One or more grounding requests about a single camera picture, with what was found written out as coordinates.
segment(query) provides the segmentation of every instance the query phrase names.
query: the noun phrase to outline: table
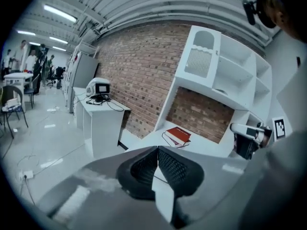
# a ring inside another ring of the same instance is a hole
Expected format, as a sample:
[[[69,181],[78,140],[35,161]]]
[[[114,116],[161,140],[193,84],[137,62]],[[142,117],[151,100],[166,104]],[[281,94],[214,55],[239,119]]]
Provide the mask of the table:
[[[23,95],[23,101],[22,101],[22,107],[24,112],[26,112],[25,104],[24,104],[24,86],[29,84],[30,88],[32,87],[32,73],[24,73],[24,72],[16,72],[11,73],[4,76],[4,85],[14,85],[18,89],[21,90],[21,93]]]
[[[107,157],[118,146],[124,111],[130,109],[115,100],[102,105],[87,104],[90,98],[86,96],[85,89],[74,87],[73,90],[74,122],[83,130],[86,150],[95,159]],[[124,111],[115,111],[110,106],[115,110],[123,108]]]

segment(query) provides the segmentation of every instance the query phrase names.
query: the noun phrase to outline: man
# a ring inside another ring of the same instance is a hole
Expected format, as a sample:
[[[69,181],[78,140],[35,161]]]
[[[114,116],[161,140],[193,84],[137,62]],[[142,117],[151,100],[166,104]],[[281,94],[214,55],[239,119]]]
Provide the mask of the man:
[[[40,81],[42,79],[41,70],[47,61],[47,54],[46,54],[45,48],[46,47],[44,44],[40,45],[37,60],[35,62],[34,69],[33,69],[33,79],[35,79],[38,76],[37,85],[33,86],[33,88],[35,89],[34,94],[39,93]]]
[[[30,55],[28,56],[28,59],[25,61],[25,69],[33,72],[35,61],[35,49],[32,49]]]
[[[256,9],[252,2],[252,9],[247,11],[250,19],[257,14],[261,22],[268,28],[279,26],[291,37],[307,43],[305,23],[303,23],[302,11],[305,8],[305,0],[257,0]]]
[[[43,86],[46,85],[47,77],[48,77],[48,74],[49,74],[49,70],[50,70],[50,68],[52,66],[52,60],[53,59],[54,59],[54,55],[52,55],[50,57],[50,60],[47,60],[47,63],[46,63],[45,67],[42,70]]]
[[[21,70],[20,67],[24,57],[24,46],[26,45],[26,42],[27,41],[23,40],[21,42],[21,45],[16,47],[12,53],[12,71],[14,72],[18,72]]]
[[[8,52],[7,52],[7,55],[4,57],[4,60],[3,60],[3,68],[2,68],[2,72],[1,72],[2,80],[4,80],[5,75],[10,73],[9,72],[10,52],[11,52],[11,50],[9,49]]]

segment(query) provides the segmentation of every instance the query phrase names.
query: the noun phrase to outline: ceiling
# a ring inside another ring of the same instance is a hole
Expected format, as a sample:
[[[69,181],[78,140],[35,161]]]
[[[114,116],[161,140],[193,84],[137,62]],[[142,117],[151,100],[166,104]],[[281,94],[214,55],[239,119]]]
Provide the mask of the ceiling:
[[[83,41],[91,43],[99,36],[152,21],[182,20],[206,23],[264,48],[278,29],[268,30],[259,20],[248,23],[242,0],[34,0],[15,29],[36,33],[32,42],[59,46],[72,52]],[[77,18],[73,23],[43,9],[47,4]],[[68,45],[49,39],[53,36]]]

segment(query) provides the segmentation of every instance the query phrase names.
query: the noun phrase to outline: floor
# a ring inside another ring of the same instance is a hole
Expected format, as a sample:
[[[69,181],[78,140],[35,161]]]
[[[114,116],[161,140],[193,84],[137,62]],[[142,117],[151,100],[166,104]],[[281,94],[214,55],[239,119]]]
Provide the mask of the floor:
[[[20,121],[15,114],[9,118],[14,140],[0,126],[0,156],[4,157],[1,165],[15,193],[29,202],[32,200],[27,187],[19,179],[21,171],[33,171],[34,177],[27,182],[37,202],[53,186],[93,160],[85,151],[83,131],[75,127],[61,90],[41,87],[34,102],[33,109],[26,103],[29,128],[21,114]],[[118,146],[108,156],[124,151]]]

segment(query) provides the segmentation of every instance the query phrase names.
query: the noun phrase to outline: white refrigerator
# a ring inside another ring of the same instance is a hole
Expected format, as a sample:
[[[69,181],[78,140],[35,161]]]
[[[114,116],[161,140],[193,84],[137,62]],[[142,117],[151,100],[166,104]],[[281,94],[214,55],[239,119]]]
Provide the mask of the white refrigerator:
[[[87,84],[94,78],[98,61],[83,53],[77,54],[77,59],[72,62],[66,77],[66,106],[70,113],[73,112],[73,100],[75,93],[73,87],[86,88]]]

